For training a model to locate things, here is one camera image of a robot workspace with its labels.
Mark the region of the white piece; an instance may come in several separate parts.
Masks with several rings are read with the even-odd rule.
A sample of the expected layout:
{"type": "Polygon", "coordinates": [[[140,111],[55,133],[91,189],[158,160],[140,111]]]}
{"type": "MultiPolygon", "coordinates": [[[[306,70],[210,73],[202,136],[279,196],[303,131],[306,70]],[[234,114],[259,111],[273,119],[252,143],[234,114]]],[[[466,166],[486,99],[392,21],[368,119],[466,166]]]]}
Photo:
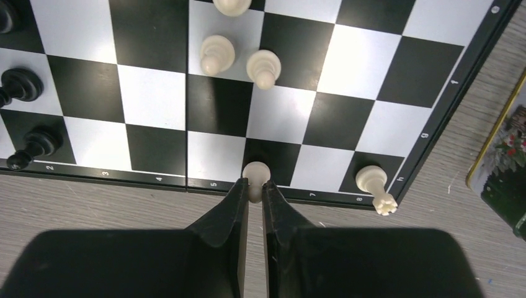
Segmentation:
{"type": "Polygon", "coordinates": [[[361,191],[373,196],[372,204],[378,214],[387,216],[397,211],[398,203],[385,189],[387,174],[381,167],[370,165],[360,169],[355,182],[361,191]]]}

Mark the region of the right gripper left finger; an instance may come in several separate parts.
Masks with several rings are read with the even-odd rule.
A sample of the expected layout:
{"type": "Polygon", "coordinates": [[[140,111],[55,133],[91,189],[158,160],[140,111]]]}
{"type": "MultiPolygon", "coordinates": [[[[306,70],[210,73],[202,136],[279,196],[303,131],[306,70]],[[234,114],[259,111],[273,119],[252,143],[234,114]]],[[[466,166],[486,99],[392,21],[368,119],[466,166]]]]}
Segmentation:
{"type": "Polygon", "coordinates": [[[24,248],[2,297],[242,297],[248,181],[183,229],[47,230],[24,248]]]}

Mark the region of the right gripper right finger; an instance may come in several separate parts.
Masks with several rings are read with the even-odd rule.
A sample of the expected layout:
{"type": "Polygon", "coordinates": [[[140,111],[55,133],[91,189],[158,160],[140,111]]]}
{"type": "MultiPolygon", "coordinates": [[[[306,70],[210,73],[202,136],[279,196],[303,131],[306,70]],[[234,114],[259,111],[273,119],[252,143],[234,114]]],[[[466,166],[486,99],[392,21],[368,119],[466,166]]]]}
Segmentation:
{"type": "Polygon", "coordinates": [[[458,242],[434,228],[318,227],[262,188],[269,297],[482,297],[458,242]]]}

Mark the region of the white pawn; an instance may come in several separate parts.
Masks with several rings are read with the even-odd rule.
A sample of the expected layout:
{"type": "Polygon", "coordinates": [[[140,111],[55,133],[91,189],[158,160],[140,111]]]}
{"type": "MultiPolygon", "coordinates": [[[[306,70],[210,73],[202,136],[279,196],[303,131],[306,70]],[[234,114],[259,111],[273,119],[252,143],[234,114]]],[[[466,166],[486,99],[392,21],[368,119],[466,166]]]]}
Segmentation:
{"type": "Polygon", "coordinates": [[[281,70],[282,65],[279,57],[270,50],[258,50],[247,60],[247,75],[262,90],[268,90],[275,86],[281,70]]]}
{"type": "Polygon", "coordinates": [[[205,75],[215,76],[226,71],[236,58],[232,42],[222,35],[207,37],[200,48],[200,67],[205,75]]]}
{"type": "Polygon", "coordinates": [[[250,7],[252,0],[213,0],[219,12],[228,17],[244,14],[250,7]]]}
{"type": "Polygon", "coordinates": [[[253,161],[244,167],[242,177],[248,179],[249,201],[260,203],[262,200],[262,187],[271,177],[269,167],[260,161],[253,161]]]}

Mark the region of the gold tin tray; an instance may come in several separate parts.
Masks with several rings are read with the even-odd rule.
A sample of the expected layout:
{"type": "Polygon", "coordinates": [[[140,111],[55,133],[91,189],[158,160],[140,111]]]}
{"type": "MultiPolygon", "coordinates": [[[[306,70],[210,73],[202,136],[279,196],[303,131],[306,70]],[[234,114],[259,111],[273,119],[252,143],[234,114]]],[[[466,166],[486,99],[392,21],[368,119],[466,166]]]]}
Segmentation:
{"type": "Polygon", "coordinates": [[[466,185],[525,240],[525,72],[468,172],[466,185]]]}

